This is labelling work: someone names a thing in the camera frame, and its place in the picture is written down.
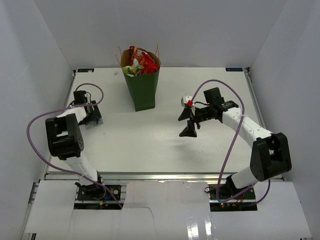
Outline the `light blue snack packet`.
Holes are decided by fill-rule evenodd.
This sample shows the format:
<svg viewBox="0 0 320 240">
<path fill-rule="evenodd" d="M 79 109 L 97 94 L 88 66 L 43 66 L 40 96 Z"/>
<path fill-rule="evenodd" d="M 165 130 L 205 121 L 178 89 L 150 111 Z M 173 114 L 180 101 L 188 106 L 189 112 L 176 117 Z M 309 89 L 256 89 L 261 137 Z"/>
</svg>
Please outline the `light blue snack packet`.
<svg viewBox="0 0 320 240">
<path fill-rule="evenodd" d="M 99 120 L 92 120 L 88 123 L 85 124 L 85 129 L 88 130 L 88 129 L 91 129 L 93 127 L 97 127 L 97 126 L 100 126 L 102 125 L 104 122 L 102 119 L 99 119 Z"/>
</svg>

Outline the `green snack packet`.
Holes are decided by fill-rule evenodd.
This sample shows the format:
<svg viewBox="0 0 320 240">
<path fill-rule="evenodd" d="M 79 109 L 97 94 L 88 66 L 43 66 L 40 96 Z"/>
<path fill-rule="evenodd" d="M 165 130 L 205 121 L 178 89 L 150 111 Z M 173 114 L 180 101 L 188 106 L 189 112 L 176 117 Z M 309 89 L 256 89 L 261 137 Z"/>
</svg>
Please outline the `green snack packet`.
<svg viewBox="0 0 320 240">
<path fill-rule="evenodd" d="M 124 66 L 122 68 L 122 71 L 125 75 L 129 77 L 135 77 L 137 74 L 137 68 L 130 65 Z"/>
<path fill-rule="evenodd" d="M 139 61 L 136 58 L 133 59 L 132 67 L 135 67 L 137 69 L 136 76 L 139 76 L 144 69 L 144 67 L 139 64 Z"/>
</svg>

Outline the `large red candy bag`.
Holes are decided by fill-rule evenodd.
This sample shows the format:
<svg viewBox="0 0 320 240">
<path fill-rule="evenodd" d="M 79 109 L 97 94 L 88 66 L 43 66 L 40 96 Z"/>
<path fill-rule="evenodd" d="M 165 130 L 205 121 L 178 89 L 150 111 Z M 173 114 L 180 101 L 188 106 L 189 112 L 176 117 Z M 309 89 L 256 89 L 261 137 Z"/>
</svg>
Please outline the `large red candy bag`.
<svg viewBox="0 0 320 240">
<path fill-rule="evenodd" d="M 153 74 L 157 72 L 160 66 L 155 60 L 144 50 L 140 50 L 135 46 L 130 46 L 130 62 L 129 66 L 132 66 L 133 60 L 137 59 L 139 64 L 144 67 L 140 75 Z"/>
</svg>

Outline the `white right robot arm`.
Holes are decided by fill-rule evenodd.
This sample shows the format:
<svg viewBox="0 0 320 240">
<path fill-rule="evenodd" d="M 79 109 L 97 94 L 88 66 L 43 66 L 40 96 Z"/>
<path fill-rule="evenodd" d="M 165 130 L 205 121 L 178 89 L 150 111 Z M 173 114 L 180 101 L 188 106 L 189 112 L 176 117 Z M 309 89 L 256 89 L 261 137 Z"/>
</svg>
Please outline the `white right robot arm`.
<svg viewBox="0 0 320 240">
<path fill-rule="evenodd" d="M 292 169 L 288 139 L 283 133 L 273 133 L 246 117 L 234 101 L 224 100 L 217 87 L 204 91 L 204 96 L 206 103 L 202 108 L 195 106 L 191 96 L 182 97 L 183 111 L 178 120 L 186 120 L 187 125 L 179 136 L 195 138 L 202 122 L 218 120 L 251 148 L 249 166 L 226 178 L 219 187 L 221 195 L 236 200 L 247 187 Z"/>
</svg>

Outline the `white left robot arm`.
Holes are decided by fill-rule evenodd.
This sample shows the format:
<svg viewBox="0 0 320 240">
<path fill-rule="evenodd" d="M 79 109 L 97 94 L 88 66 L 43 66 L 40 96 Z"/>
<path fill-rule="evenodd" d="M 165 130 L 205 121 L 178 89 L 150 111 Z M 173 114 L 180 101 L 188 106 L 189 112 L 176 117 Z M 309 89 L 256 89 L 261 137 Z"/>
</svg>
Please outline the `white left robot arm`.
<svg viewBox="0 0 320 240">
<path fill-rule="evenodd" d="M 102 123 L 102 115 L 98 106 L 93 105 L 96 101 L 91 100 L 89 92 L 77 90 L 73 97 L 70 109 L 45 120 L 49 152 L 70 166 L 72 171 L 95 181 L 89 186 L 88 193 L 99 200 L 105 196 L 106 187 L 98 171 L 82 153 L 85 143 L 80 126 L 84 125 L 86 129 L 95 127 Z"/>
</svg>

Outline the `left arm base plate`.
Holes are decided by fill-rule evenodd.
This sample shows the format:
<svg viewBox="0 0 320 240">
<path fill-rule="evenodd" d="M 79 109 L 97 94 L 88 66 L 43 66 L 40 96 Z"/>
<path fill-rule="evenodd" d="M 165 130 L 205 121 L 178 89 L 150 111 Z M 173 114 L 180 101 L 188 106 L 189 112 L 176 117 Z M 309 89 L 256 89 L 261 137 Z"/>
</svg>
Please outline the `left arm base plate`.
<svg viewBox="0 0 320 240">
<path fill-rule="evenodd" d="M 106 185 L 107 188 L 112 192 L 114 197 L 119 201 L 121 199 L 121 192 L 122 192 L 122 186 L 121 185 Z M 77 201 L 99 201 L 106 203 L 107 201 L 114 201 L 114 198 L 111 196 L 111 194 L 103 189 L 98 189 L 91 191 L 89 193 L 85 193 L 82 190 L 78 190 L 76 195 Z"/>
</svg>

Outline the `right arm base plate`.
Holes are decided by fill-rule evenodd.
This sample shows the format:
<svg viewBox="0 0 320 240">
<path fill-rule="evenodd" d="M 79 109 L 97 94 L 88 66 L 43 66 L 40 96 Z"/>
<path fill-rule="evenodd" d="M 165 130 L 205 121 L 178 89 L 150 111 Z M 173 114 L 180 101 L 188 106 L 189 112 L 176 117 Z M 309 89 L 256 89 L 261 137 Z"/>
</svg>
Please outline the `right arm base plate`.
<svg viewBox="0 0 320 240">
<path fill-rule="evenodd" d="M 209 184 L 204 188 L 204 192 L 209 196 L 209 206 L 211 212 L 249 212 L 257 211 L 256 195 L 253 188 L 245 193 L 234 197 L 229 194 L 223 186 L 219 189 L 219 199 L 216 197 L 216 184 Z"/>
</svg>

